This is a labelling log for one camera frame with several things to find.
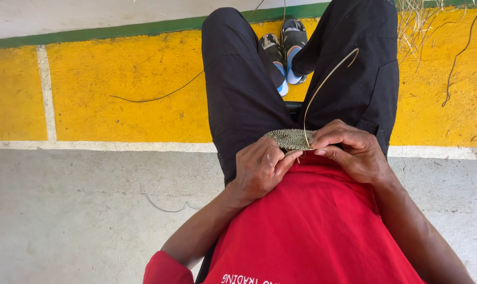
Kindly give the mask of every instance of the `person's left hand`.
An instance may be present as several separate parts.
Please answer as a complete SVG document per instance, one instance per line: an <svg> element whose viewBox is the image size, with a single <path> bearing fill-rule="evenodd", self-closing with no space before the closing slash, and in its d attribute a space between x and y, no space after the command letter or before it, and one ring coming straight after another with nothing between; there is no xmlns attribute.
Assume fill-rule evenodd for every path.
<svg viewBox="0 0 477 284"><path fill-rule="evenodd" d="M240 150L236 154L237 175L230 183L237 198L249 205L267 195L302 153L299 151L285 157L279 144L265 137Z"/></svg>

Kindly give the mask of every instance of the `knee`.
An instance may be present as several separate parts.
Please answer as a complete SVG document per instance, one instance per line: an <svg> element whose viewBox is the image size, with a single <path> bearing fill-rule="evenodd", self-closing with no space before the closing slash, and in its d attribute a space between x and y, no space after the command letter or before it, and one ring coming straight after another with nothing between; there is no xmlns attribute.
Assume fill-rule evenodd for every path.
<svg viewBox="0 0 477 284"><path fill-rule="evenodd" d="M237 19L242 19L242 14L236 10L235 8L231 7L224 7L219 8L210 13L210 15L205 19L202 24L202 29L205 27L219 27L222 24L229 23L236 21Z"/></svg>

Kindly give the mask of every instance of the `black pants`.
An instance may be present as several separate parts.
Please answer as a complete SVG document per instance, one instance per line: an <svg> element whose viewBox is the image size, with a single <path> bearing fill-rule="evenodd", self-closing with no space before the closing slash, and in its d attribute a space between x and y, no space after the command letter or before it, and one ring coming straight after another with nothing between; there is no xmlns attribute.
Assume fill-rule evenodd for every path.
<svg viewBox="0 0 477 284"><path fill-rule="evenodd" d="M293 59L296 75L314 72L298 121L276 86L284 76L273 65L249 23L233 8L220 8L202 25L202 57L209 125L225 184L235 179L235 154L266 132L301 128L307 103L330 71L307 113L306 128L333 119L377 136L385 155L397 110L397 13L387 0L333 0L307 45Z"/></svg>

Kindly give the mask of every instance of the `concrete floor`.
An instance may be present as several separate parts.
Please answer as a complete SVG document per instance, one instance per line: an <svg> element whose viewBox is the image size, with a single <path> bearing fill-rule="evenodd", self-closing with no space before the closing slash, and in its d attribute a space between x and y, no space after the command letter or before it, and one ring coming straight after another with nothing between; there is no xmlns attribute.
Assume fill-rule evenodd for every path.
<svg viewBox="0 0 477 284"><path fill-rule="evenodd" d="M477 161L389 161L477 282ZM0 283L139 283L222 185L216 154L0 150Z"/></svg>

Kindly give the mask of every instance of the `white wall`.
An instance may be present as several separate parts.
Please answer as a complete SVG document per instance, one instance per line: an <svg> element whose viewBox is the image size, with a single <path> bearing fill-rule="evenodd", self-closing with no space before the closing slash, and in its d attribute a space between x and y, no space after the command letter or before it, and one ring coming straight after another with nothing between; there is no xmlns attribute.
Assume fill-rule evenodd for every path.
<svg viewBox="0 0 477 284"><path fill-rule="evenodd" d="M0 0L0 38L206 16L220 7L254 10L261 0ZM286 0L287 6L329 0ZM282 7L265 0L261 9Z"/></svg>

